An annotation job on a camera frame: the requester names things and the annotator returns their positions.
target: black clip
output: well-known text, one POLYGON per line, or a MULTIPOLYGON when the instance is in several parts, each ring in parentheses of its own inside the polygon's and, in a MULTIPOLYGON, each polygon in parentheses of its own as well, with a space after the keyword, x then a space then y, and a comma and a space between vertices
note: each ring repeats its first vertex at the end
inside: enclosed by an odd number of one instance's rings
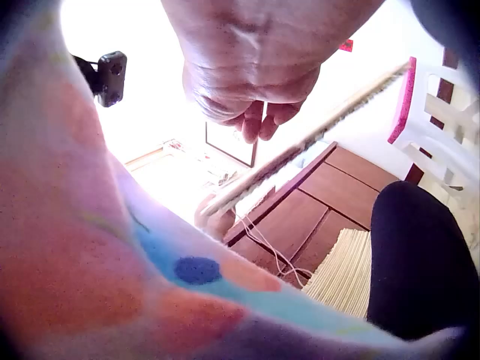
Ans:
POLYGON ((78 56, 73 58, 90 86, 98 102, 108 108, 123 99, 127 57, 121 51, 102 56, 98 62, 86 61, 78 56))

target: red sign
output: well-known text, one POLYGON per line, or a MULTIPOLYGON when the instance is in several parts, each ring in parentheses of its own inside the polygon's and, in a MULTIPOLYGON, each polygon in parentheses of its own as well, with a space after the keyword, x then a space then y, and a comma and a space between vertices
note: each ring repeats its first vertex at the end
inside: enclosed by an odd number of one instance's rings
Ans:
POLYGON ((348 52, 352 52, 353 50, 353 40, 348 39, 339 47, 340 50, 345 50, 348 52))

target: bamboo mat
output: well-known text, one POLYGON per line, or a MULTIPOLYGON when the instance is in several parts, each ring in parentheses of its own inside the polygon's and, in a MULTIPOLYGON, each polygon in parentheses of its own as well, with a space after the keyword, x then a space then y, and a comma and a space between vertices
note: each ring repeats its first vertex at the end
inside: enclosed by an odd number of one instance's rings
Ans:
POLYGON ((370 232, 343 229, 302 291, 327 306, 365 318, 371 265, 370 232))

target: white string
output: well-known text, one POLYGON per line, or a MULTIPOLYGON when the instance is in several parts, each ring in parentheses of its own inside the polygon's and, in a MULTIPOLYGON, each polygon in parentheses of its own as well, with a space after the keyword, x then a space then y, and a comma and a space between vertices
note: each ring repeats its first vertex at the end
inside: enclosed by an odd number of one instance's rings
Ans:
POLYGON ((293 272, 293 273, 295 274, 295 278, 297 279, 298 284, 299 284, 301 287, 303 287, 304 285, 303 285, 302 282, 300 281, 300 278, 299 278, 299 276, 298 276, 298 272, 297 272, 297 271, 299 271, 299 270, 300 270, 300 271, 303 271, 303 272, 309 274, 310 276, 313 276, 313 273, 312 273, 311 271, 307 270, 307 269, 302 269, 302 268, 294 267, 293 264, 286 258, 285 255, 283 255, 280 251, 278 251, 277 249, 275 249, 275 248, 272 246, 272 244, 270 244, 270 243, 268 242, 268 240, 265 238, 265 236, 263 236, 263 234, 260 232, 260 230, 255 226, 255 224, 253 223, 253 221, 251 221, 248 216, 245 216, 245 218, 251 223, 251 225, 253 226, 253 229, 255 229, 255 230, 258 232, 258 234, 262 237, 261 239, 258 238, 257 236, 255 236, 255 235, 251 232, 251 230, 249 229, 249 226, 245 223, 245 221, 244 221, 240 216, 238 216, 238 215, 235 213, 235 211, 234 211, 233 209, 232 209, 232 211, 233 211, 233 213, 235 214, 235 216, 237 216, 237 217, 239 218, 240 222, 243 224, 243 227, 244 227, 244 229, 245 229, 248 237, 250 237, 252 240, 255 240, 255 241, 257 241, 257 242, 259 242, 259 243, 261 243, 261 244, 263 244, 263 245, 265 245, 265 246, 268 246, 268 247, 270 248, 270 250, 273 252, 273 254, 274 254, 274 256, 275 256, 276 268, 278 269, 278 272, 279 272, 280 274, 282 274, 283 276, 286 276, 286 275, 288 275, 288 274, 290 274, 290 273, 293 272), (280 255, 280 256, 282 257, 282 259, 287 263, 287 265, 288 265, 289 267, 291 267, 291 269, 288 270, 287 272, 283 272, 283 271, 281 270, 281 268, 280 268, 280 262, 279 262, 279 260, 278 260, 278 256, 279 256, 279 255, 280 255))

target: blue dot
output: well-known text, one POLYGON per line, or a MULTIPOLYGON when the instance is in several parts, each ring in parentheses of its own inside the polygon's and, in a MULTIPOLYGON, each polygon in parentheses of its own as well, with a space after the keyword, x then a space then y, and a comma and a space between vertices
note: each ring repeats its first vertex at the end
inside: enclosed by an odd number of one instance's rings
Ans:
POLYGON ((216 261, 195 256, 178 259, 175 274, 191 285, 203 285, 222 278, 220 266, 216 261))

